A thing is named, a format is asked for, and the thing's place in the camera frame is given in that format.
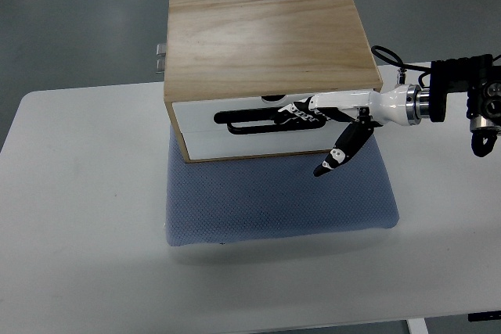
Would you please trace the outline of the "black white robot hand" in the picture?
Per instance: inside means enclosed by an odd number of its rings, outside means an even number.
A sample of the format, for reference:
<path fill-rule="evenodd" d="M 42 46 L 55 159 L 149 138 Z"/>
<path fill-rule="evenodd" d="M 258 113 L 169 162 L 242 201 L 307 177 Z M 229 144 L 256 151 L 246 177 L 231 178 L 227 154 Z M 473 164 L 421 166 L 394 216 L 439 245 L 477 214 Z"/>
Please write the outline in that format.
<path fill-rule="evenodd" d="M 319 177 L 350 161 L 373 135 L 375 128 L 388 122 L 411 125 L 416 115 L 410 88 L 403 85 L 386 93 L 374 90 L 319 93 L 280 108 L 272 119 L 275 124 L 292 120 L 348 123 L 326 158 L 315 168 L 313 174 Z"/>

